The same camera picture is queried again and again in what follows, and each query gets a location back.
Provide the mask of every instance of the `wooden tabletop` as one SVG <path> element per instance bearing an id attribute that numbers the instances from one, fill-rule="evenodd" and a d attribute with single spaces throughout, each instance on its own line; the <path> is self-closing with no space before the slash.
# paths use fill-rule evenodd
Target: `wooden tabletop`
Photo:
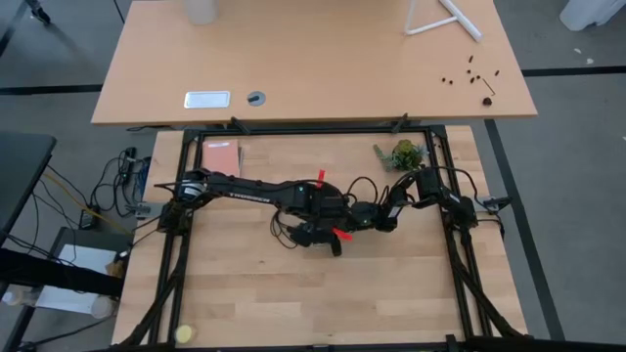
<path id="1" fill-rule="evenodd" d="M 488 195 L 470 128 L 447 131 L 455 166 Z M 406 138 L 423 141 L 422 134 L 404 133 L 241 137 L 242 177 L 282 182 L 316 178 L 323 168 L 326 181 L 342 190 L 359 175 L 381 189 L 400 174 L 382 170 L 372 144 L 390 150 Z M 175 180 L 181 141 L 181 132 L 157 135 L 146 201 L 170 198 L 152 185 Z M 469 181 L 460 176 L 459 182 L 471 194 Z M 374 196 L 365 182 L 353 193 Z M 404 210 L 392 233 L 354 234 L 337 258 L 327 245 L 282 247 L 269 232 L 273 212 L 273 206 L 226 198 L 196 212 L 180 323 L 198 335 L 186 347 L 431 342 L 447 333 L 463 339 L 436 206 Z M 525 331 L 497 225 L 483 222 L 471 233 L 485 293 L 513 327 Z M 155 234 L 133 248 L 113 342 L 133 330 L 155 296 L 163 240 Z M 163 316 L 169 317 L 168 309 Z"/>
<path id="2" fill-rule="evenodd" d="M 408 0 L 221 0 L 208 25 L 190 24 L 180 0 L 133 1 L 92 122 L 536 115 L 493 0 L 455 3 L 482 42 L 456 22 L 405 36 Z M 413 24 L 448 17 L 420 0 Z M 190 91 L 229 91 L 230 106 L 186 110 Z M 248 104 L 253 91 L 266 95 L 261 107 Z"/>

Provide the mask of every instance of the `yellow ball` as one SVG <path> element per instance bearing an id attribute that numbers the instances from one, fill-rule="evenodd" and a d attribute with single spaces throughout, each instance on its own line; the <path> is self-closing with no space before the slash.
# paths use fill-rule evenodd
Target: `yellow ball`
<path id="1" fill-rule="evenodd" d="M 188 343 L 194 337 L 194 329 L 188 325 L 180 326 L 176 329 L 176 342 Z"/>

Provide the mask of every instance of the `floor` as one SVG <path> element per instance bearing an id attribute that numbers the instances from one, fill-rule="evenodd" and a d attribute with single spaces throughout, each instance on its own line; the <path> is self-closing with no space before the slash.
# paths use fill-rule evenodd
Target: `floor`
<path id="1" fill-rule="evenodd" d="M 594 66 L 626 64 L 626 11 L 605 26 L 570 32 L 559 21 L 565 0 L 495 2 L 522 68 L 582 67 L 588 59 L 595 61 Z M 0 2 L 0 35 L 10 26 L 20 3 Z M 130 0 L 118 0 L 118 4 L 126 14 Z M 44 28 L 28 13 L 18 18 L 17 30 L 0 57 L 0 88 L 101 84 L 122 29 L 113 1 L 49 0 L 43 6 L 55 26 Z M 621 255 L 626 244 L 622 201 L 626 195 L 626 75 L 535 77 L 528 78 L 527 84 L 539 117 L 498 121 L 497 125 L 565 336 L 626 344 L 626 257 Z M 92 126 L 97 100 L 98 93 L 0 96 L 0 128 L 54 135 L 58 145 L 51 164 L 87 192 L 108 159 L 129 146 L 136 147 L 139 156 L 149 155 L 155 138 L 151 130 L 130 133 L 122 127 Z M 492 194 L 503 196 L 503 181 L 484 124 L 470 124 Z M 76 219 L 79 211 L 70 200 L 54 187 L 51 191 Z M 35 192 L 45 195 L 40 186 Z M 39 210 L 42 226 L 37 244 L 48 248 L 66 224 L 48 207 L 40 205 Z M 533 335 L 548 337 L 513 215 L 507 211 L 503 218 L 526 323 Z M 128 228 L 133 226 L 132 220 L 118 220 Z M 29 201 L 14 234 L 32 241 L 34 221 Z M 6 340 L 17 313 L 0 305 L 0 343 Z M 92 322 L 83 315 L 38 310 L 25 339 L 41 339 Z M 40 350 L 104 348 L 111 335 L 112 322 L 107 322 Z"/>

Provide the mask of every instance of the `pink notepad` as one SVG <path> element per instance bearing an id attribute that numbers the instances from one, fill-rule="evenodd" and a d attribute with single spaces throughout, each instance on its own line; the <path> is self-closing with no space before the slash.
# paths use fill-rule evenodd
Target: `pink notepad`
<path id="1" fill-rule="evenodd" d="M 204 141 L 202 143 L 202 167 L 208 171 L 240 177 L 238 141 Z"/>

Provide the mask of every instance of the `white tripod stand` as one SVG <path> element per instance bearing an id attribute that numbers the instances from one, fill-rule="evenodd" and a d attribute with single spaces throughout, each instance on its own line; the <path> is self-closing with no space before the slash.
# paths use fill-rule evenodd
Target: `white tripod stand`
<path id="1" fill-rule="evenodd" d="M 452 3 L 452 0 L 439 0 L 441 5 L 443 5 L 446 9 L 448 9 L 448 11 L 453 15 L 451 18 L 443 20 L 443 21 L 431 23 L 425 26 L 421 26 L 419 28 L 411 29 L 410 28 L 411 19 L 413 18 L 413 13 L 415 12 L 415 6 L 417 2 L 418 0 L 411 0 L 411 6 L 409 7 L 409 15 L 407 15 L 407 21 L 404 24 L 404 32 L 406 35 L 422 33 L 429 29 L 437 28 L 443 24 L 458 21 L 466 29 L 469 35 L 473 37 L 475 41 L 479 42 L 482 39 L 482 33 L 480 32 L 480 30 L 478 30 L 478 28 L 476 28 L 476 26 L 473 25 L 473 23 L 470 22 L 470 20 L 465 15 L 463 15 L 461 10 L 459 10 L 459 8 L 455 4 Z"/>

